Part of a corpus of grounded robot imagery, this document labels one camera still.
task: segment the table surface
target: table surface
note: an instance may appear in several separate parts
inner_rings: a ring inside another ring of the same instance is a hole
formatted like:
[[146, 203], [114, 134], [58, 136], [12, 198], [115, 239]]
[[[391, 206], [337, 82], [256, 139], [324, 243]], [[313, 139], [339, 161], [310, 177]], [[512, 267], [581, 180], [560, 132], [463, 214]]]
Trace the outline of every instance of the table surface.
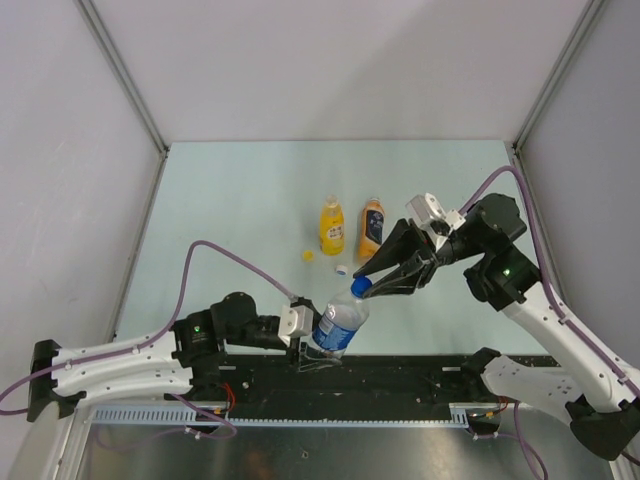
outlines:
[[[384, 234], [408, 216], [405, 204], [432, 193], [445, 209], [459, 208], [496, 168], [509, 163], [499, 141], [326, 141], [175, 143], [154, 202], [118, 326], [118, 339], [161, 328], [173, 312], [184, 259], [198, 239], [220, 244], [267, 271], [319, 310], [355, 271], [358, 216], [379, 197], [386, 211]], [[502, 175], [489, 191], [520, 197], [513, 178]], [[337, 257], [320, 253], [317, 225], [324, 198], [336, 194], [346, 223], [346, 248]], [[529, 234], [516, 244], [530, 258]], [[312, 263], [301, 254], [315, 253]], [[468, 259], [436, 272], [411, 297], [370, 302], [371, 316], [347, 354], [433, 355], [539, 354], [533, 337], [471, 295], [462, 272]], [[234, 291], [250, 294], [259, 314], [279, 315], [287, 300], [252, 272], [199, 247], [193, 256], [179, 318], [203, 310]], [[231, 352], [263, 353], [230, 346]]]
[[[609, 464], [592, 455], [562, 423], [523, 408], [521, 426], [554, 480], [613, 480]], [[78, 480], [529, 480], [517, 441], [474, 442], [458, 428], [245, 427], [225, 441], [195, 441], [176, 433], [145, 441], [167, 427], [92, 427], [123, 453], [100, 448], [90, 436]], [[502, 433], [514, 434], [513, 414]]]

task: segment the white wall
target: white wall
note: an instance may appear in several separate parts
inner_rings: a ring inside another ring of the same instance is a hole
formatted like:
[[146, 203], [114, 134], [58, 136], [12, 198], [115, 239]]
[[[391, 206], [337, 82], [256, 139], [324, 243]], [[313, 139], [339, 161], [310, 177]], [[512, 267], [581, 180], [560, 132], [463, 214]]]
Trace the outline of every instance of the white wall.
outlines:
[[[0, 65], [3, 390], [38, 340], [104, 340], [159, 157], [72, 1], [0, 2]], [[0, 478], [27, 429], [0, 417]]]
[[511, 140], [586, 0], [96, 0], [168, 141]]
[[640, 366], [640, 2], [610, 2], [526, 144], [569, 300]]

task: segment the bottle cap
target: bottle cap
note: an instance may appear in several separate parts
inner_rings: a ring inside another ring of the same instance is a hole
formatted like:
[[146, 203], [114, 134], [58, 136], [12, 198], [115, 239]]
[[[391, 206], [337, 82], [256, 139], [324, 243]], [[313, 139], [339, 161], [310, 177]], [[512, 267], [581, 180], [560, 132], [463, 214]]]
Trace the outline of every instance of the bottle cap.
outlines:
[[351, 284], [351, 293], [354, 297], [362, 298], [364, 292], [369, 290], [373, 282], [367, 277], [357, 277]]
[[329, 195], [325, 200], [325, 204], [329, 208], [337, 207], [338, 206], [338, 197], [336, 197], [335, 195]]

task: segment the metal corner post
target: metal corner post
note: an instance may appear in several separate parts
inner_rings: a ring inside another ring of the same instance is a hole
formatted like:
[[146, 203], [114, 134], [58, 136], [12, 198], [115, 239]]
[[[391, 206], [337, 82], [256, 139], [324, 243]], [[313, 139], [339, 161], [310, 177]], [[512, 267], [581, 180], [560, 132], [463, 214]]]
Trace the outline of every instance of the metal corner post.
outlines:
[[593, 32], [593, 28], [598, 23], [598, 20], [602, 16], [605, 7], [608, 4], [609, 0], [588, 1], [580, 15], [580, 18], [578, 19], [578, 22], [569, 35], [569, 39], [562, 48], [560, 56], [553, 65], [551, 73], [542, 86], [542, 90], [533, 103], [533, 107], [529, 110], [522, 127], [520, 127], [520, 131], [514, 141], [514, 148], [516, 152], [520, 152], [524, 144], [527, 142], [529, 135], [531, 135], [531, 131], [538, 123], [545, 108], [549, 104], [549, 101], [553, 97], [553, 94], [562, 83], [562, 80], [569, 71], [569, 67], [573, 64], [573, 61], [585, 44], [585, 41]]
[[74, 2], [78, 7], [82, 18], [86, 22], [87, 27], [93, 34], [98, 47], [104, 54], [107, 63], [109, 63], [116, 80], [118, 80], [118, 83], [131, 103], [136, 115], [140, 118], [149, 138], [155, 145], [158, 152], [164, 154], [167, 151], [167, 145], [164, 142], [153, 117], [149, 113], [149, 109], [145, 105], [129, 70], [127, 69], [127, 66], [111, 39], [111, 36], [109, 35], [109, 32], [107, 31], [107, 28], [93, 3], [93, 0], [74, 0]]

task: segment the yellow bottle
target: yellow bottle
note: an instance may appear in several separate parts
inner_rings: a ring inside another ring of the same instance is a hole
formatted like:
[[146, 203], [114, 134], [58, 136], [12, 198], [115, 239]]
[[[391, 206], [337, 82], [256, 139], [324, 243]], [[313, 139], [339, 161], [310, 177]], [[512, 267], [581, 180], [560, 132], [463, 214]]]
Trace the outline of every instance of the yellow bottle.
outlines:
[[320, 215], [320, 248], [325, 255], [344, 250], [344, 215], [338, 197], [329, 195]]
[[365, 264], [382, 245], [382, 227], [384, 210], [380, 200], [370, 198], [362, 210], [360, 241], [358, 242], [358, 260]]

